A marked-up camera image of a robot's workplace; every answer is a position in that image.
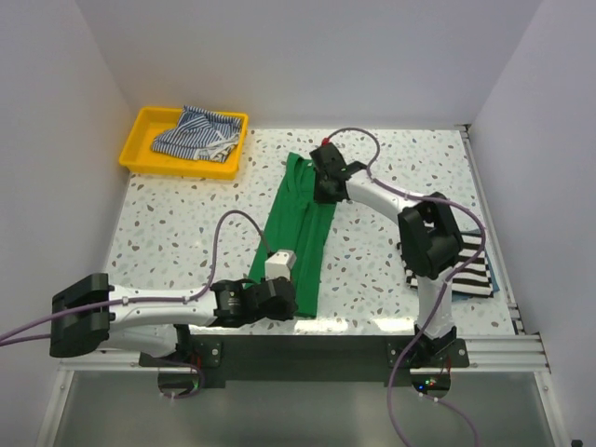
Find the green tank top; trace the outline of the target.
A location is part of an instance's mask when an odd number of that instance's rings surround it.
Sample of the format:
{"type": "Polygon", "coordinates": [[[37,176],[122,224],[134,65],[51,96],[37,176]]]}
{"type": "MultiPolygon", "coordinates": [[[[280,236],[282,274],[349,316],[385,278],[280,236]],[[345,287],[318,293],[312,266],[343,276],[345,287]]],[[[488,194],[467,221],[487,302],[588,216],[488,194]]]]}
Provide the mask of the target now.
{"type": "Polygon", "coordinates": [[[336,206],[314,200],[316,173],[312,161],[288,154],[284,176],[278,186],[264,228],[271,249],[293,251],[291,270],[296,290],[296,315],[315,318],[324,248],[336,206]]]}

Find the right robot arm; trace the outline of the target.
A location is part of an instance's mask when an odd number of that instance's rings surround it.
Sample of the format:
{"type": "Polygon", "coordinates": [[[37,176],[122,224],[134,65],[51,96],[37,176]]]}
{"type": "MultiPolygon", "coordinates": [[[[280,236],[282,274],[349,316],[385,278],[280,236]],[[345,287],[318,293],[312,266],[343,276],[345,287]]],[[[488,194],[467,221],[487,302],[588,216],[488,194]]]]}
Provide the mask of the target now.
{"type": "Polygon", "coordinates": [[[415,276],[419,301],[414,353],[421,363],[437,365],[456,339],[450,275],[464,247],[446,197],[435,193],[419,198],[383,186],[369,176],[363,163],[346,163],[330,142],[313,150],[310,156],[315,170],[316,202],[357,202],[398,226],[401,259],[415,276]]]}

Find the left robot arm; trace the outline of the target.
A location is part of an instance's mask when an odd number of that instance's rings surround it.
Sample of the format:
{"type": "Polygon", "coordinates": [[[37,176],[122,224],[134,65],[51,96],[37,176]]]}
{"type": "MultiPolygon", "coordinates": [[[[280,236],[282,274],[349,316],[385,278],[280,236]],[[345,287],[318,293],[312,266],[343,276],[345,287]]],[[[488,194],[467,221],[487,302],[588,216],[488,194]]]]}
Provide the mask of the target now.
{"type": "Polygon", "coordinates": [[[264,318],[291,320],[296,310],[296,291],[285,277],[220,280],[200,295],[130,289],[92,274],[53,297],[49,354],[68,359],[107,347],[183,365],[193,354],[184,326],[239,328],[264,318]]]}

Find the blue striped tank top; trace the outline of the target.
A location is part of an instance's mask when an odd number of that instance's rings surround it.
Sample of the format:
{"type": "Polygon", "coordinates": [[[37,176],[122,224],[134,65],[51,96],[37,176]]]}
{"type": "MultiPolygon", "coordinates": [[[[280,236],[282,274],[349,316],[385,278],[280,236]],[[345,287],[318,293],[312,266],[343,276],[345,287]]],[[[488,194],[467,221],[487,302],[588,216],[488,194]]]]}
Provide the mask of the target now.
{"type": "Polygon", "coordinates": [[[239,143],[242,119],[185,105],[177,124],[152,141],[155,153],[187,160],[224,163],[239,143]]]}

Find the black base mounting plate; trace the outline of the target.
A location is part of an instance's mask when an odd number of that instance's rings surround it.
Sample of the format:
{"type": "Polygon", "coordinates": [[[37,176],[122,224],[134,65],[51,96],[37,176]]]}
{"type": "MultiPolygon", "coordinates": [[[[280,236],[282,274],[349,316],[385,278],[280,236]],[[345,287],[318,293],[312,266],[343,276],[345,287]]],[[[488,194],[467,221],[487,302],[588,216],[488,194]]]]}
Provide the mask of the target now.
{"type": "Polygon", "coordinates": [[[408,335],[190,335],[189,350],[165,359],[141,354],[139,365],[159,368],[158,383],[176,388],[191,379],[172,363],[195,364],[205,388],[249,382],[376,382],[386,384],[408,335]]]}

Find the yellow plastic tray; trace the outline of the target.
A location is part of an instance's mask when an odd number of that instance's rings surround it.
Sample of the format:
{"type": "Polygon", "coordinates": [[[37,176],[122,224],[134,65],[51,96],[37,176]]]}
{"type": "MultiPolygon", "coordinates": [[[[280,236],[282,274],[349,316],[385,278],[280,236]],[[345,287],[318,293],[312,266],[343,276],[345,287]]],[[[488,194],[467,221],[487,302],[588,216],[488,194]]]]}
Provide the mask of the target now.
{"type": "Polygon", "coordinates": [[[248,124],[243,113],[143,107],[119,164],[135,173],[233,180],[248,124]]]}

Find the aluminium frame rail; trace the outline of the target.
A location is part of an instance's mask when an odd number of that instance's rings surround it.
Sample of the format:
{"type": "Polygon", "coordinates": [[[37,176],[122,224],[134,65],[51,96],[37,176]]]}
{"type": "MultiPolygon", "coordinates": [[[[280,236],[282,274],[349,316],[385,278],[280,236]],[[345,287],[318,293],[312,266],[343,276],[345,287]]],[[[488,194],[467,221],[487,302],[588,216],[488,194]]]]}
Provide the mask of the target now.
{"type": "MultiPolygon", "coordinates": [[[[466,339],[473,372],[549,373],[550,365],[539,335],[473,336],[466,339]]],[[[118,350],[97,351],[62,359],[65,371],[132,371],[141,367],[141,355],[118,350]]]]}

